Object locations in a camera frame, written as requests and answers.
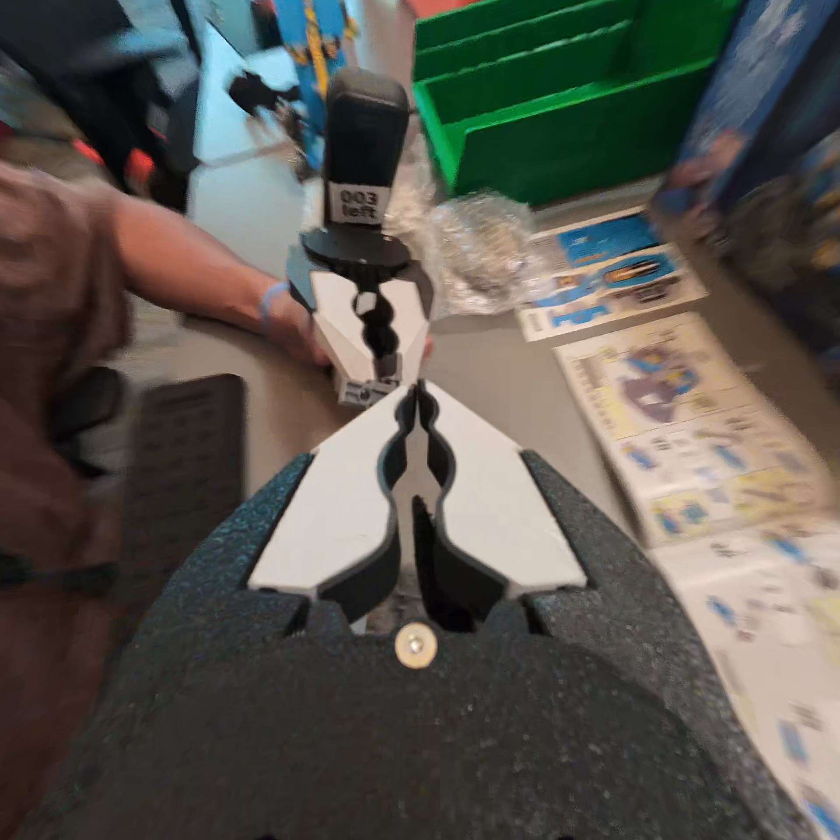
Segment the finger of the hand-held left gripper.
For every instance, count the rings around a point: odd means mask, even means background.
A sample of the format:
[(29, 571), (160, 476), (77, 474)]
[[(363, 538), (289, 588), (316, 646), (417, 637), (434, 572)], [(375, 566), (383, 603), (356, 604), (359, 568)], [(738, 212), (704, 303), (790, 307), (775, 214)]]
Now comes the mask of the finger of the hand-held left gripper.
[(412, 280), (395, 278), (381, 284), (381, 295), (393, 310), (391, 330), (400, 362), (401, 384), (415, 384), (429, 348), (429, 320), (421, 291)]
[(382, 394), (373, 350), (364, 338), (362, 317), (375, 309), (376, 294), (359, 291), (352, 280), (326, 270), (309, 274), (318, 342), (332, 365), (338, 394)]

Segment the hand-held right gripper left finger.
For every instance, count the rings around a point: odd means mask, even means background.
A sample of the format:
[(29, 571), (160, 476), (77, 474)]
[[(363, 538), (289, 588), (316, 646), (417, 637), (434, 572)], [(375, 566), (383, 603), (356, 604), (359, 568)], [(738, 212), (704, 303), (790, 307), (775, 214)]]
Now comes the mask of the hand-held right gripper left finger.
[(401, 567), (394, 488), (416, 387), (400, 386), (311, 454), (247, 586), (310, 601), (385, 601)]

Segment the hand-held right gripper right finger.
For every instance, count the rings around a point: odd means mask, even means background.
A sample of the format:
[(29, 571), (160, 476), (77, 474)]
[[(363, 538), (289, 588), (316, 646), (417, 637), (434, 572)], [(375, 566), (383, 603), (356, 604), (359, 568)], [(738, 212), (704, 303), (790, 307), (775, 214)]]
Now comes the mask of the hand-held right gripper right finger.
[(427, 465), (440, 487), (436, 582), (448, 597), (523, 597), (586, 587), (586, 574), (523, 450), (438, 385), (418, 385)]

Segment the person's left forearm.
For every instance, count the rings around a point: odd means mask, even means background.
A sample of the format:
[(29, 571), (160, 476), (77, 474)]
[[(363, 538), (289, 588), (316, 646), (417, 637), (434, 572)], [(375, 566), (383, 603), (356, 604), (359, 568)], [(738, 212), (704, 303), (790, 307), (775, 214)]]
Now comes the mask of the person's left forearm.
[(185, 217), (116, 192), (112, 229), (129, 288), (161, 308), (252, 333), (268, 325), (273, 280)]

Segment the grey desk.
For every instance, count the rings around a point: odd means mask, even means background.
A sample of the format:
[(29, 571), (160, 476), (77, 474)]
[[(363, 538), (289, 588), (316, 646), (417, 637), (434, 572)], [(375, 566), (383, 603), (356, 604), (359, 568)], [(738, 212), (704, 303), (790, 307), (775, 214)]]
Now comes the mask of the grey desk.
[[(300, 201), (280, 186), (239, 198), (224, 173), (212, 176), (198, 202), (200, 227), (219, 235), (246, 259), (278, 270), (281, 247), (296, 237)], [(838, 480), (838, 396), (805, 346), (772, 310), (704, 248), (662, 222), (709, 290), (698, 312), (750, 380), (803, 432)], [(347, 423), (325, 374), (240, 329), (200, 318), (173, 317), (138, 301), (135, 339), (150, 339), (140, 355), (150, 382), (230, 373), (247, 384), (245, 497), (292, 458)], [(513, 315), (452, 317), (435, 325), (430, 379), (525, 448), (536, 450), (622, 529), (629, 506), (607, 471), (576, 405), (551, 342), (526, 343)]]

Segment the person's left hand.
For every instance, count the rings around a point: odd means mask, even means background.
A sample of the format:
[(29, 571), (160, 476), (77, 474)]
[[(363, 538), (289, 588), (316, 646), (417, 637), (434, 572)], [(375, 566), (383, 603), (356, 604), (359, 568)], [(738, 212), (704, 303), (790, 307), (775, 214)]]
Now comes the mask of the person's left hand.
[(295, 361), (328, 369), (331, 362), (317, 339), (312, 315), (289, 295), (285, 305), (276, 310), (270, 340)]

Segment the blue wristband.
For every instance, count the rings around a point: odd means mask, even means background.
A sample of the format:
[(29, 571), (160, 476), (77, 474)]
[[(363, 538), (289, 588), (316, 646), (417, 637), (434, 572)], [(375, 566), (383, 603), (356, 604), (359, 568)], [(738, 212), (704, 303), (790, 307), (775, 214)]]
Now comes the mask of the blue wristband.
[(263, 291), (258, 305), (260, 324), (264, 335), (271, 339), (275, 331), (277, 309), (287, 302), (290, 293), (290, 283), (287, 280), (276, 280)]

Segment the crumpled clear plastic bag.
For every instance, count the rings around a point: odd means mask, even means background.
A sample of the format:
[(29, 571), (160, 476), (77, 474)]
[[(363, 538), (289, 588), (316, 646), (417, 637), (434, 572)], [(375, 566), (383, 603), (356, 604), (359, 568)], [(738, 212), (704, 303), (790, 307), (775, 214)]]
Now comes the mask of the crumpled clear plastic bag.
[(430, 279), (434, 320), (496, 316), (550, 292), (529, 207), (487, 190), (447, 198), (421, 133), (406, 142), (384, 231)]

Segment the green plastic bin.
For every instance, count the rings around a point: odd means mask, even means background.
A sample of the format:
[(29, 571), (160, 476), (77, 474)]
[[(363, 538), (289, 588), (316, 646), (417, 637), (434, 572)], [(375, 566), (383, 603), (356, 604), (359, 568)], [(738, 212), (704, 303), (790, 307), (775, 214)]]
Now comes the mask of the green plastic bin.
[(447, 194), (532, 206), (676, 152), (740, 2), (477, 2), (416, 21), (413, 93)]

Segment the blue sticker sheet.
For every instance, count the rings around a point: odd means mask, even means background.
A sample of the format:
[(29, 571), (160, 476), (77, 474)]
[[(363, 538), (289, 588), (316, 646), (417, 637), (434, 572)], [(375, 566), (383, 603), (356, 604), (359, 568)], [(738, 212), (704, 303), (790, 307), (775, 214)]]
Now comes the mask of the blue sticker sheet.
[(647, 204), (531, 236), (547, 272), (516, 310), (527, 343), (569, 343), (683, 312), (708, 289)]

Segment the building instruction booklet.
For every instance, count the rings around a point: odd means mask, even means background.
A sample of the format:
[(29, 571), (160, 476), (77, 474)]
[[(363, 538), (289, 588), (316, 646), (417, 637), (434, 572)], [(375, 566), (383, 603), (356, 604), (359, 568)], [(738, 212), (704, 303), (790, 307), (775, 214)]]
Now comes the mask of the building instruction booklet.
[(554, 349), (647, 555), (819, 838), (839, 828), (839, 529), (809, 441), (683, 313)]

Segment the blue building set box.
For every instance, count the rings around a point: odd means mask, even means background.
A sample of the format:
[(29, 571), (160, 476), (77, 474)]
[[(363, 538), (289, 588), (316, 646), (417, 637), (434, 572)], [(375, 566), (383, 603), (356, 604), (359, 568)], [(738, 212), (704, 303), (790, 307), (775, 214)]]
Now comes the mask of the blue building set box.
[(839, 2), (743, 2), (656, 196), (838, 383)]

